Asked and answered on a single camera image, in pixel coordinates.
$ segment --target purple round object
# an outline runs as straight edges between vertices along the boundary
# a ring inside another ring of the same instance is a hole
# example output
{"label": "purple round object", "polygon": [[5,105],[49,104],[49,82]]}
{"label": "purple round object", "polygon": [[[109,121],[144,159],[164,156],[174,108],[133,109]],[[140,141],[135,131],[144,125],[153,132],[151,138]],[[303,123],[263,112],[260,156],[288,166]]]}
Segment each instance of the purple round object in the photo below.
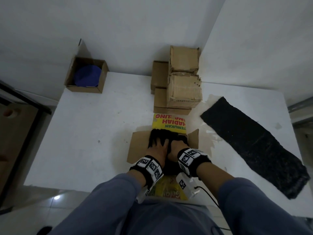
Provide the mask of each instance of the purple round object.
{"label": "purple round object", "polygon": [[98,86],[101,68],[96,65],[88,65],[82,67],[74,74],[74,82],[76,86]]}

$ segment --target person's right arm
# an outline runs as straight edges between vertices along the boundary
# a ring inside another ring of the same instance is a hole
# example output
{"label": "person's right arm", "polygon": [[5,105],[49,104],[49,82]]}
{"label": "person's right arm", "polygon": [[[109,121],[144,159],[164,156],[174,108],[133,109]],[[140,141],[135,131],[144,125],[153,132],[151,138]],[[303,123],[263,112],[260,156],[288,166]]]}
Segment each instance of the person's right arm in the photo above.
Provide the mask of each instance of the person's right arm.
{"label": "person's right arm", "polygon": [[[172,141],[168,158],[178,161],[184,148],[188,146],[182,141]],[[196,172],[217,198],[233,234],[313,234],[248,179],[234,178],[210,162],[200,164]]]}

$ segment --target gray-blue sweater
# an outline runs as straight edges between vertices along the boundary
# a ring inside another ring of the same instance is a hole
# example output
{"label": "gray-blue sweater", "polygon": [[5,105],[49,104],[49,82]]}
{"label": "gray-blue sweater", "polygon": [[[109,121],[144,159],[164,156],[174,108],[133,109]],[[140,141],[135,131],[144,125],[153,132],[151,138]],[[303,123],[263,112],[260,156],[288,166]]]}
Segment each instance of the gray-blue sweater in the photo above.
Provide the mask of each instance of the gray-blue sweater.
{"label": "gray-blue sweater", "polygon": [[[137,204],[140,190],[135,178],[117,175],[98,185],[49,235],[223,234],[203,207],[151,201]],[[234,235],[313,234],[244,178],[226,182],[218,192],[218,203]]]}

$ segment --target blue sleeve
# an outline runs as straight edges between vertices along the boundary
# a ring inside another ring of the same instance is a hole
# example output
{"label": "blue sleeve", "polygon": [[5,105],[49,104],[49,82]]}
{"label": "blue sleeve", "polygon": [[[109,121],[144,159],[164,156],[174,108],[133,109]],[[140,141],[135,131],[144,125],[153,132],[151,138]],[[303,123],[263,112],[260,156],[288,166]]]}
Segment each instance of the blue sleeve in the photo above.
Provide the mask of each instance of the blue sleeve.
{"label": "blue sleeve", "polygon": [[234,235],[313,234],[244,178],[235,178],[222,185],[218,203]]}
{"label": "blue sleeve", "polygon": [[98,185],[49,235],[114,234],[140,190],[135,178],[119,174]]}

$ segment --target white table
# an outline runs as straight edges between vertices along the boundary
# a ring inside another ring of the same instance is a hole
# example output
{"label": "white table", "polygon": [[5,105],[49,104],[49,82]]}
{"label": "white table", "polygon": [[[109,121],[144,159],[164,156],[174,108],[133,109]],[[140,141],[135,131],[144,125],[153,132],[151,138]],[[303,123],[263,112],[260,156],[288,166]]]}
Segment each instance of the white table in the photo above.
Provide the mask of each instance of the white table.
{"label": "white table", "polygon": [[[151,77],[109,72],[102,94],[67,89],[43,138],[25,185],[92,191],[99,183],[126,172],[132,132],[151,128]],[[292,215],[313,217],[308,185],[288,200],[271,183],[252,171],[233,148],[199,115],[220,96],[259,122],[291,153],[301,158],[283,94],[273,90],[203,83],[203,99],[186,117],[187,130],[199,128],[199,149],[212,162],[236,177],[254,182],[275,203]],[[203,192],[191,202],[213,204]]]}

